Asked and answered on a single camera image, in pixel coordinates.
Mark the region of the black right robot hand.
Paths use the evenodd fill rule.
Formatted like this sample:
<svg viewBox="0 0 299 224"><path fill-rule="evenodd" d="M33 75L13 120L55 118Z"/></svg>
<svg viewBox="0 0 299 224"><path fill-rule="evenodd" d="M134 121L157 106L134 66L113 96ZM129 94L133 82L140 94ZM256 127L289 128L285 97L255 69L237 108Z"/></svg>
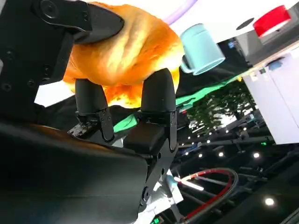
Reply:
<svg viewBox="0 0 299 224"><path fill-rule="evenodd" d="M168 69L143 83L139 123L123 147L103 88L76 82L79 124L44 124L40 85L62 80L76 43L116 35L124 20L83 1L4 0L0 7L0 221L3 224L130 224L177 144L175 91Z"/></svg>

